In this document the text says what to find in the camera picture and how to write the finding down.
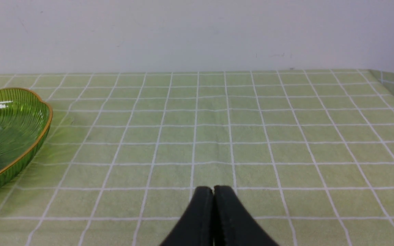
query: heart-shaped dish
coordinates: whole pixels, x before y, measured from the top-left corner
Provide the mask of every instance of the heart-shaped dish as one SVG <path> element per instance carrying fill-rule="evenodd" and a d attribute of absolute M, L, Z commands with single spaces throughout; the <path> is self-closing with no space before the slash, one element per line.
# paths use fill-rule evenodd
<path fill-rule="evenodd" d="M 33 159 L 50 130 L 51 106 L 28 89 L 0 89 L 0 187 Z"/>

